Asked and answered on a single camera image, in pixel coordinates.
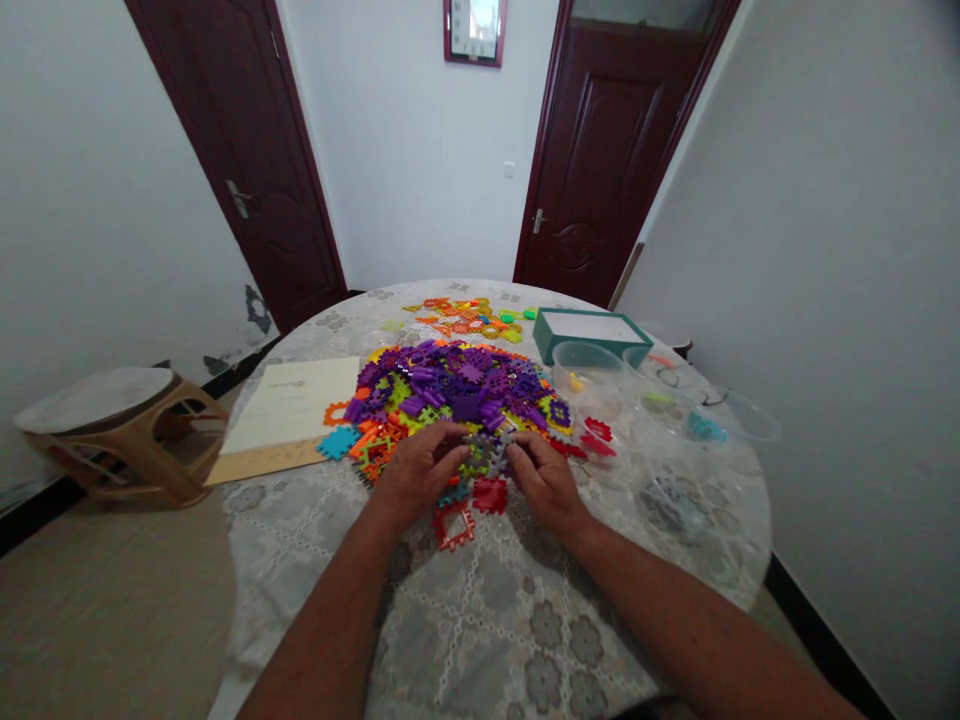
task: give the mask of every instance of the pile of toy blocks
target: pile of toy blocks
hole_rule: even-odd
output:
[[[487,298],[451,300],[450,298],[427,298],[422,305],[408,305],[409,312],[422,312],[417,322],[430,325],[441,335],[479,335],[487,340],[503,338],[512,343],[523,339],[520,318],[536,320],[534,308],[526,310],[500,310],[494,313]]]
[[[334,417],[338,410],[342,416]],[[472,431],[464,439],[471,453],[434,510],[441,549],[473,539],[471,501],[480,513],[506,510],[510,466],[504,451],[513,432],[539,432],[565,455],[583,456],[573,442],[570,408],[540,366],[488,345],[444,340],[374,353],[357,377],[354,397],[327,410],[325,421],[339,427],[318,450],[333,460],[349,456],[372,488],[397,444],[438,420]],[[449,521],[457,516],[464,529],[451,534]]]

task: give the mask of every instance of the door handle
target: door handle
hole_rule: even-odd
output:
[[[533,234],[536,235],[540,232],[540,223],[550,222],[550,218],[545,218],[543,216],[543,208],[537,208],[537,214],[533,217]]]
[[[230,190],[230,197],[233,198],[233,204],[236,206],[240,217],[248,220],[250,218],[250,209],[247,207],[247,203],[252,204],[257,196],[240,192],[237,189],[237,184],[233,180],[227,180],[227,188]]]

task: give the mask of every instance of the door panel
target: door panel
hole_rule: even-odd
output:
[[[127,0],[281,330],[345,297],[269,0]],[[244,218],[227,188],[244,194]]]
[[[536,198],[544,219],[520,282],[609,302],[706,45],[696,33],[571,19]]]

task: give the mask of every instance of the wall clock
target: wall clock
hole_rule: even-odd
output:
[[[443,57],[500,67],[507,0],[443,0]]]

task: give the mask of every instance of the baseboard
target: baseboard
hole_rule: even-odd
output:
[[[776,555],[764,585],[827,682],[870,720],[896,720]]]
[[[278,342],[280,338],[272,340],[226,372],[220,373],[204,384],[204,391],[214,400],[223,397],[250,377],[260,361]],[[170,367],[169,361],[164,360],[155,367]],[[63,476],[0,517],[0,558],[63,515],[84,497],[86,493],[83,489],[69,477]]]

